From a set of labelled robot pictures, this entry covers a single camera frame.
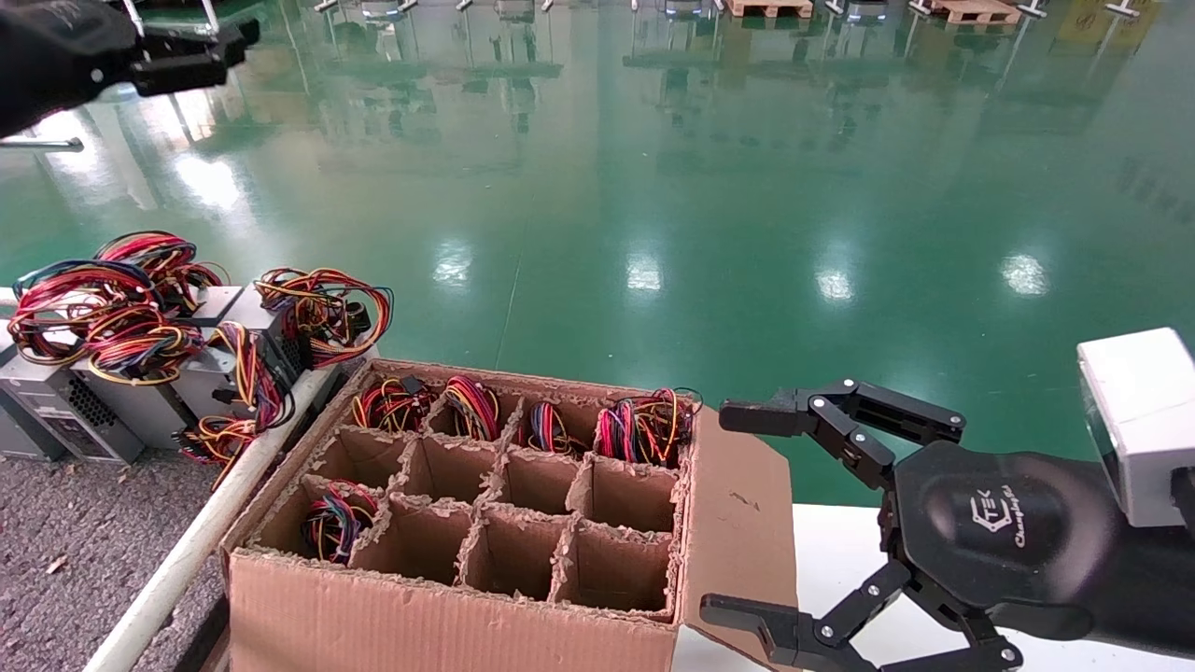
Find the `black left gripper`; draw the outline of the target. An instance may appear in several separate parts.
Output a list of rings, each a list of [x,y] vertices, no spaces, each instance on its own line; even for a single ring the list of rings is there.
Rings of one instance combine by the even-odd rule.
[[[258,42],[257,19],[214,33],[149,26],[137,38],[131,18],[105,1],[5,1],[1,135],[93,100],[129,68],[142,97],[217,88]]]

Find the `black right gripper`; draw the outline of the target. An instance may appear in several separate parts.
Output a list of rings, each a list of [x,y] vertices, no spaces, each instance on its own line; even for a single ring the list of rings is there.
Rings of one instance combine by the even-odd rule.
[[[891,519],[883,546],[899,560],[821,618],[701,595],[701,621],[755,635],[770,662],[876,671],[852,640],[902,593],[940,625],[960,627],[968,646],[883,671],[1017,671],[1023,655],[995,625],[1191,655],[1191,533],[1181,525],[1132,526],[1101,465],[1029,452],[978,454],[955,445],[967,424],[961,413],[853,379],[780,387],[770,401],[723,401],[718,416],[724,430],[811,438],[863,485],[891,489],[882,507]],[[925,447],[897,463],[875,430]]]

